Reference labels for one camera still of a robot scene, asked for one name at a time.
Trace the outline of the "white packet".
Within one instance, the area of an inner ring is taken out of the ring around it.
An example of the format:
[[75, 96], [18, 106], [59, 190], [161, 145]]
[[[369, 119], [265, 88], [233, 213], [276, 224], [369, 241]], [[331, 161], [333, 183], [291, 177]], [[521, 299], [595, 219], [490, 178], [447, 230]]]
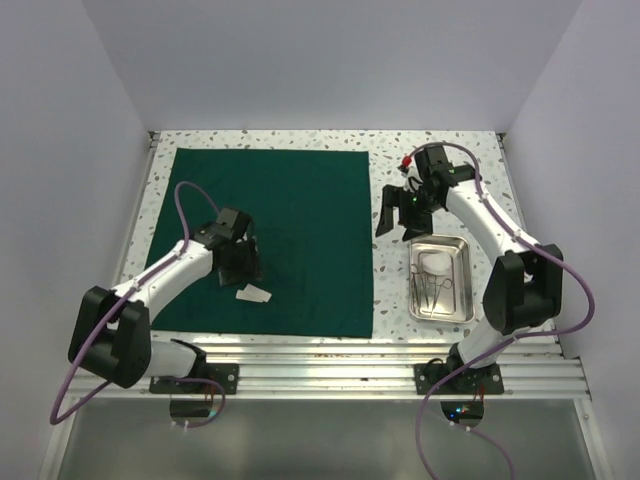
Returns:
[[267, 292], [259, 287], [256, 287], [252, 284], [248, 284], [243, 290], [242, 292], [249, 298], [252, 298], [256, 301], [259, 302], [263, 302], [266, 303], [268, 302], [271, 297], [272, 294], [270, 292]]
[[253, 293], [245, 290], [238, 290], [236, 292], [235, 298], [237, 300], [248, 301], [253, 303], [267, 303], [270, 300], [271, 295]]

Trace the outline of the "steel surgical scissors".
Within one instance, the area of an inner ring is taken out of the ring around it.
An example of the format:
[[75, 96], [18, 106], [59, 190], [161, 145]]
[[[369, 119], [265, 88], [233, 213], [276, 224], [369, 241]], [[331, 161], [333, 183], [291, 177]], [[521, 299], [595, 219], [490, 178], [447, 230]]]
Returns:
[[434, 277], [421, 267], [410, 266], [410, 286], [413, 295], [413, 305], [416, 309], [435, 306], [436, 284]]

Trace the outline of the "steel forceps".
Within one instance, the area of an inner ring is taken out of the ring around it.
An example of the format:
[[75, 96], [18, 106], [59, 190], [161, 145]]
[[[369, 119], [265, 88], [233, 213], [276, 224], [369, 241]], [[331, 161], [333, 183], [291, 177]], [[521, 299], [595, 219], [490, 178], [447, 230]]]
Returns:
[[431, 299], [429, 300], [429, 316], [433, 317], [439, 302], [439, 297], [443, 289], [452, 288], [452, 280], [444, 275], [426, 274], [427, 286], [431, 289]]

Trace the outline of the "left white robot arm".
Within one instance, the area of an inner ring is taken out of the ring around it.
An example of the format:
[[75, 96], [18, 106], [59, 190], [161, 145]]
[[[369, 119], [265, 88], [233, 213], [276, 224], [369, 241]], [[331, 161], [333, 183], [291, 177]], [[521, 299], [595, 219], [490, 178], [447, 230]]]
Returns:
[[89, 289], [80, 304], [69, 362], [122, 388], [143, 378], [164, 378], [185, 392], [201, 390], [210, 376], [205, 352], [181, 340], [155, 341], [151, 327], [184, 290], [211, 275], [221, 287], [261, 278], [249, 214], [224, 208], [139, 275], [110, 289]]

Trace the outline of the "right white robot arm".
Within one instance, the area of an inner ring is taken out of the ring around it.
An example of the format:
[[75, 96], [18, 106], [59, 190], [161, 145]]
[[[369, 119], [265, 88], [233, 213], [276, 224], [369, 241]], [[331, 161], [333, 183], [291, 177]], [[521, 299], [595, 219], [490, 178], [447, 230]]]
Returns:
[[542, 245], [521, 230], [485, 189], [479, 161], [464, 165], [447, 157], [449, 142], [416, 148], [399, 165], [403, 185], [382, 189], [376, 236], [395, 226], [415, 242], [432, 234], [433, 216], [444, 210], [460, 220], [492, 262], [479, 324], [450, 350], [445, 379], [468, 392], [481, 380], [481, 368], [496, 362], [517, 338], [539, 335], [539, 326], [561, 310], [564, 258], [554, 244]]

